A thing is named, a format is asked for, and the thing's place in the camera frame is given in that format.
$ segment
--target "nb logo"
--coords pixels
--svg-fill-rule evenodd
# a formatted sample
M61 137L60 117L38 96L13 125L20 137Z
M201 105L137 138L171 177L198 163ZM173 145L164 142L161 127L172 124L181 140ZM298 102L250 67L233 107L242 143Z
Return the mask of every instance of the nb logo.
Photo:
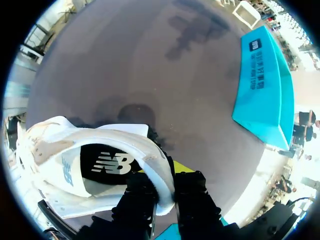
M252 50L256 50L257 48L259 48L259 45L258 45L258 41L253 41L252 42Z
M110 157L109 152L101 152L104 156L99 156L99 159L107 161L97 160L95 163L100 165L94 165L92 172L100 173L103 169L107 174L127 174L131 170L131 163L135 160L128 153L116 153L113 158Z
M249 49L250 49L250 52L254 51L254 50L257 50L259 48L262 47L262 43L261 43L261 40L260 38L252 41L249 43Z
M70 164L64 158L62 158L62 166L65 181L73 187L74 184L72 182L72 177L70 174L71 167Z

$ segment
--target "white chair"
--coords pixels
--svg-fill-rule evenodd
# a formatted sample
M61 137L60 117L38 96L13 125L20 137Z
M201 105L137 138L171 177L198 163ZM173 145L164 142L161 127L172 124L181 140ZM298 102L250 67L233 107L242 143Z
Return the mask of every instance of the white chair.
M253 24L250 24L246 20L244 20L238 13L237 10L243 7L250 15L252 15L256 21ZM239 5L235 8L235 10L232 12L233 15L235 15L241 22L243 22L245 25L247 25L251 30L254 28L254 26L257 24L257 22L261 19L260 13L255 10L253 6L250 5L250 3L246 1L241 1Z

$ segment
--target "shoe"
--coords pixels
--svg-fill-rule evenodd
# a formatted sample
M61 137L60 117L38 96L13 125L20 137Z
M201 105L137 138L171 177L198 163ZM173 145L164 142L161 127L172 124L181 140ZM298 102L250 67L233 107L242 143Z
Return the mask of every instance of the shoe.
M174 206L174 181L162 150L147 138L145 124L78 128L56 116L18 138L17 156L62 218L115 207L132 171L143 170L159 197L156 214Z

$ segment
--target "person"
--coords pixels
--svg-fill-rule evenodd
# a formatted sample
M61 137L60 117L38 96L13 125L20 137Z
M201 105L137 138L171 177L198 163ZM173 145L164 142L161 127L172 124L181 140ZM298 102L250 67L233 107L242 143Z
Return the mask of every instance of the person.
M311 161L311 160L312 160L312 156L311 156L311 155L308 155L308 154L305 154L305 155L304 155L304 159Z
M317 138L312 126L294 125L292 135L296 138L304 138L306 142L311 141L312 137Z
M309 112L302 112L294 114L295 121L300 126L310 127L312 124L315 124L317 128L320 127L320 121L316 120L316 115L314 111L310 110Z
M312 156L308 155L308 154L304 154L305 150L302 149L302 151L300 152L299 156L298 156L298 160L300 160L302 158L302 156L304 155L304 159L305 160L311 160Z
M274 185L275 188L278 188L288 194L292 192L296 192L297 189L293 186L292 182L286 179L283 175L281 175L280 181L276 182Z

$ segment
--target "wall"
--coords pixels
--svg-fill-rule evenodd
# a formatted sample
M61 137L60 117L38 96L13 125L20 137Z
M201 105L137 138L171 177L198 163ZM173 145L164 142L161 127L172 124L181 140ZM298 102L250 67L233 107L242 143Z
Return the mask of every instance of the wall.
M56 0L38 19L36 22L38 25L42 26L48 32L56 24L56 22L64 15L64 12L67 12L69 8L72 8L72 0ZM32 35L28 35L29 41L26 42L29 46L35 47L38 46L41 40L45 37L45 33L41 31L36 26L32 27L30 32L33 32Z
M320 71L291 72L295 104L320 109Z

